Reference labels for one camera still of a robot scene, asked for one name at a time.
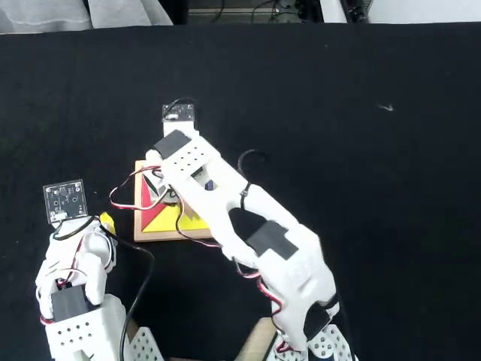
yellow object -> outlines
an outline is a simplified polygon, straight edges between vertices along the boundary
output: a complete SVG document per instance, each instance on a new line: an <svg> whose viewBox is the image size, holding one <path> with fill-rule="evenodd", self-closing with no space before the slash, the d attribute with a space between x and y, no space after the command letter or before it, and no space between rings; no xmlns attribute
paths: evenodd
<svg viewBox="0 0 481 361"><path fill-rule="evenodd" d="M166 232L175 231L175 221L180 214L180 206L169 205L165 207L143 230L143 232ZM208 229L207 224L197 215L192 219L183 215L179 221L179 228L183 231L195 229Z"/></svg>
<svg viewBox="0 0 481 361"><path fill-rule="evenodd" d="M109 215L109 213L104 212L100 215L100 223L102 223L102 225L107 224L108 230L111 231L113 234L116 234L115 225L113 224L113 218Z"/></svg>

black cloth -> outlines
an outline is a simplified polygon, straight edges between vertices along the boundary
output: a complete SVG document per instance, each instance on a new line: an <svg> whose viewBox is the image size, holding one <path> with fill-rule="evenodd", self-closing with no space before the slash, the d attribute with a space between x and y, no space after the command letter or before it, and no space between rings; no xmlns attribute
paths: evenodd
<svg viewBox="0 0 481 361"><path fill-rule="evenodd" d="M361 360L479 359L479 24L211 26L0 36L0 359L48 359L34 279L42 186L83 178L89 212L198 100L202 135L322 237ZM132 199L131 193L125 193ZM248 224L240 222L239 233ZM148 244L135 319L166 356L233 359L269 314L218 250ZM145 262L119 248L130 305Z"/></svg>

robotic hand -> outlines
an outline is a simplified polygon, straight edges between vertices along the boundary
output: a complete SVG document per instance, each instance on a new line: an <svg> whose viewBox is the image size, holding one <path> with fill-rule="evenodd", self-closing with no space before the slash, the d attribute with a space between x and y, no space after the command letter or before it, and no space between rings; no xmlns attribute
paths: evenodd
<svg viewBox="0 0 481 361"><path fill-rule="evenodd" d="M287 360L288 355L295 355L292 360L307 359L310 349L320 359L355 361L340 330L329 325L340 305L319 237L235 171L193 124L189 128L179 122L182 131L165 117L164 124L165 137L147 152L144 163L151 195L159 199L172 189L183 209L188 204L205 220L217 246L236 263L239 273L257 278L259 289L271 299L278 332L271 359ZM213 181L213 190L198 181L206 177ZM265 223L242 240L228 215L232 208L259 214ZM239 265L255 271L244 273Z"/></svg>
<svg viewBox="0 0 481 361"><path fill-rule="evenodd" d="M107 273L116 265L116 247L100 229L100 224L97 217L81 217L54 225L56 229L50 235L50 246L35 279L44 324L68 316L54 315L53 302L64 302L62 297L67 293L74 295L70 289L85 292L86 309L93 309L104 301Z"/></svg>
<svg viewBox="0 0 481 361"><path fill-rule="evenodd" d="M81 181L45 186L47 214L55 230L35 280L40 321L52 358L61 361L163 361L150 330L125 339L126 310L105 294L116 265L113 222L86 216Z"/></svg>

circuit board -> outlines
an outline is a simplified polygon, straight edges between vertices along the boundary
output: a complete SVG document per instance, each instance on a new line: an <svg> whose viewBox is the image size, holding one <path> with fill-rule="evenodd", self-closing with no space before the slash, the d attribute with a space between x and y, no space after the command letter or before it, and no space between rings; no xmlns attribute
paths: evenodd
<svg viewBox="0 0 481 361"><path fill-rule="evenodd" d="M50 224L88 214L81 179L44 186L44 198Z"/></svg>

gray fabric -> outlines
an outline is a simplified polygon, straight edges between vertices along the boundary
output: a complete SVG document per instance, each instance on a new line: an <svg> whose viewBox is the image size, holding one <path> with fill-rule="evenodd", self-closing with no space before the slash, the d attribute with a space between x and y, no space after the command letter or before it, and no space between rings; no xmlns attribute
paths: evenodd
<svg viewBox="0 0 481 361"><path fill-rule="evenodd" d="M0 0L0 32L172 25L157 0Z"/></svg>

